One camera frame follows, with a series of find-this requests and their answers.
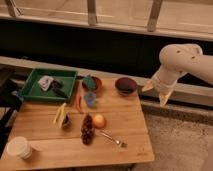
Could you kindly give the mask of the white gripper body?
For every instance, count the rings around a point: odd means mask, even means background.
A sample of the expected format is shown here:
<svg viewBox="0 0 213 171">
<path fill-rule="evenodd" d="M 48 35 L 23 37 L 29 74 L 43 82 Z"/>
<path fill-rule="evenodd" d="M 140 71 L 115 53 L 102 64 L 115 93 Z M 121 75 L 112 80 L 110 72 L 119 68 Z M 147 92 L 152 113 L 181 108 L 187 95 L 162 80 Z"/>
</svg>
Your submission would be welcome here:
<svg viewBox="0 0 213 171">
<path fill-rule="evenodd" d="M 168 93 L 174 89 L 180 73 L 161 66 L 152 76 L 151 81 L 154 88 L 161 93 Z"/>
</svg>

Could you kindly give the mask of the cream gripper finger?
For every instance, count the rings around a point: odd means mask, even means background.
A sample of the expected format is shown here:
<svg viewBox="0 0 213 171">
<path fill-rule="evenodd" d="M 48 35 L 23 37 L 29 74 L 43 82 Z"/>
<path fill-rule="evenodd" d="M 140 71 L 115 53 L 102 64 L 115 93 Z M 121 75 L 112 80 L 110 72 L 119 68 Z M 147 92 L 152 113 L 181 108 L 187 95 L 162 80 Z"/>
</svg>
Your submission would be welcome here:
<svg viewBox="0 0 213 171">
<path fill-rule="evenodd" d="M 142 88 L 142 91 L 145 92 L 145 91 L 149 91 L 151 89 L 154 88 L 154 84 L 153 84 L 153 81 L 152 80 L 149 80 L 146 82 L 146 84 L 144 85 L 144 87 Z"/>
<path fill-rule="evenodd" d="M 166 105 L 167 101 L 169 100 L 172 92 L 169 91 L 167 93 L 159 93 L 159 100 L 160 100 L 160 106 L 163 107 Z"/>
</svg>

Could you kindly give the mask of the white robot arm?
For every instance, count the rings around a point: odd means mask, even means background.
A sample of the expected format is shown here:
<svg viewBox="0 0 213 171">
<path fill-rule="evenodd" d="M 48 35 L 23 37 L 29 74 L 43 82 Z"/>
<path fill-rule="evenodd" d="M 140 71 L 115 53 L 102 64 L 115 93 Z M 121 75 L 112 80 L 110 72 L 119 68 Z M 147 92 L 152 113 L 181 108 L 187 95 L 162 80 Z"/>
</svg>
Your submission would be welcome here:
<svg viewBox="0 0 213 171">
<path fill-rule="evenodd" d="M 145 83 L 142 91 L 155 89 L 164 106 L 178 79 L 187 73 L 213 85 L 213 56 L 204 55 L 197 44 L 169 44 L 159 53 L 160 67 Z"/>
</svg>

